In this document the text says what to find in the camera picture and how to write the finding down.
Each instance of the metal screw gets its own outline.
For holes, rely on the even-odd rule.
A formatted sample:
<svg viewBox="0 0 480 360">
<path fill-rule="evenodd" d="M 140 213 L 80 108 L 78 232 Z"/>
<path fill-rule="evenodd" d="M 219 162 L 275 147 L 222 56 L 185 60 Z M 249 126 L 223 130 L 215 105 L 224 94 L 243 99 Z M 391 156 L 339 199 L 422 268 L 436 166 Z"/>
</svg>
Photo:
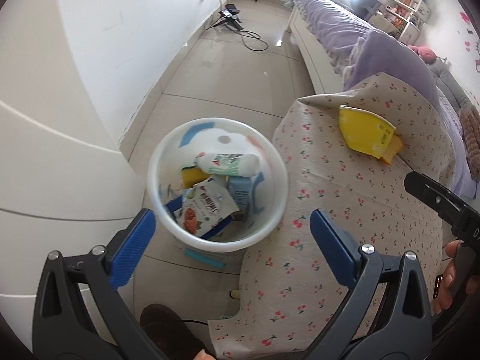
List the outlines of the metal screw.
<svg viewBox="0 0 480 360">
<path fill-rule="evenodd" d="M 103 246 L 103 245 L 94 246 L 93 249 L 92 249 L 92 254 L 94 256 L 99 256 L 100 254 L 102 254 L 104 252 L 105 252 L 105 246 Z"/>
<path fill-rule="evenodd" d="M 365 254 L 372 254 L 375 251 L 375 248 L 373 245 L 370 244 L 364 244 L 361 246 L 361 250 Z"/>
<path fill-rule="evenodd" d="M 416 260 L 417 259 L 417 255 L 412 252 L 412 251 L 408 251 L 406 252 L 406 258 L 408 258 L 409 260 L 413 261 L 413 260 Z"/>
<path fill-rule="evenodd" d="M 56 260 L 58 257 L 60 257 L 60 252 L 58 250 L 49 253 L 49 260 Z"/>
</svg>

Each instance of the blue sticker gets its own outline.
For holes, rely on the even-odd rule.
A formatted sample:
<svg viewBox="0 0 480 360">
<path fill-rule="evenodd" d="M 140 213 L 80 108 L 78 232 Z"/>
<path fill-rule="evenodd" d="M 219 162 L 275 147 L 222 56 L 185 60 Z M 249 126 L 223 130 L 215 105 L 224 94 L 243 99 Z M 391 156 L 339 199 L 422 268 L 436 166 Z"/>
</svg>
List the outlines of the blue sticker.
<svg viewBox="0 0 480 360">
<path fill-rule="evenodd" d="M 255 190 L 257 188 L 257 185 L 260 184 L 262 181 L 265 181 L 265 177 L 263 176 L 263 173 L 260 172 L 255 181 L 253 182 L 253 187 L 251 189 L 251 205 L 253 213 L 255 215 L 260 214 L 265 209 L 265 207 L 257 207 L 257 205 L 255 204 Z"/>
<path fill-rule="evenodd" d="M 208 122 L 208 123 L 196 124 L 195 126 L 190 127 L 188 129 L 188 131 L 181 138 L 179 147 L 183 147 L 183 146 L 188 145 L 191 142 L 191 140 L 194 138 L 194 136 L 197 135 L 200 131 L 208 130 L 209 128 L 213 128 L 214 125 L 215 125 L 215 123 Z"/>
</svg>

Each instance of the white plastic bin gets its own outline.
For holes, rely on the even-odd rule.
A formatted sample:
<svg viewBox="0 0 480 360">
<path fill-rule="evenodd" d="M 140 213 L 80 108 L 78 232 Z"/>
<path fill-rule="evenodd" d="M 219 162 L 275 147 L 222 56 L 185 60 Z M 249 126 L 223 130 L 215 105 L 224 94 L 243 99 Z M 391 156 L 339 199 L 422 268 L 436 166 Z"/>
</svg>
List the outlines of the white plastic bin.
<svg viewBox="0 0 480 360">
<path fill-rule="evenodd" d="M 193 165 L 200 152 L 253 153 L 260 158 L 261 173 L 253 182 L 249 214 L 243 223 L 229 225 L 237 227 L 219 242 L 186 232 L 164 207 L 172 199 L 171 190 L 182 183 L 182 168 Z M 200 250 L 225 253 L 257 243 L 278 225 L 285 212 L 289 182 L 285 164 L 267 138 L 235 120 L 208 117 L 185 123 L 162 139 L 150 159 L 147 191 L 159 221 L 175 237 Z"/>
</svg>

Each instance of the yellow sponge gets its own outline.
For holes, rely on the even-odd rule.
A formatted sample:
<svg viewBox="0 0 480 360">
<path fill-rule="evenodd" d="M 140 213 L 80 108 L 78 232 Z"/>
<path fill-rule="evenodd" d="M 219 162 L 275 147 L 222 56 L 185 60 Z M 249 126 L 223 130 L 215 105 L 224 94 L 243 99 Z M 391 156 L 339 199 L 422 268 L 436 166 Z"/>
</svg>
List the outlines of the yellow sponge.
<svg viewBox="0 0 480 360">
<path fill-rule="evenodd" d="M 403 148 L 402 140 L 398 135 L 393 134 L 392 139 L 388 143 L 388 146 L 383 152 L 380 160 L 385 162 L 386 164 L 391 165 L 393 163 L 393 157 L 395 157 L 395 155 L 400 150 L 402 150 L 402 148 Z"/>
<path fill-rule="evenodd" d="M 196 166 L 189 166 L 181 170 L 181 177 L 183 179 L 183 187 L 185 189 L 192 188 L 195 184 L 203 180 L 207 180 L 210 175 L 205 173 L 202 169 Z"/>
</svg>

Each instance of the bed frame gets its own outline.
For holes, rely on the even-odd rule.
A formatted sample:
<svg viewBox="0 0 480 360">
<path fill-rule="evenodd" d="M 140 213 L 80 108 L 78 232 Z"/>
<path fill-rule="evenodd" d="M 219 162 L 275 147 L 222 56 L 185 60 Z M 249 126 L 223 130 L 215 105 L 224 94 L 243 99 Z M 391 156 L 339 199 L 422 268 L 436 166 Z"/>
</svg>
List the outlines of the bed frame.
<svg viewBox="0 0 480 360">
<path fill-rule="evenodd" d="M 331 58 L 315 35 L 308 30 L 307 23 L 302 19 L 296 7 L 290 15 L 287 31 L 297 39 L 315 93 L 323 95 L 324 93 L 343 92 L 341 76 L 334 72 L 330 64 Z"/>
</svg>

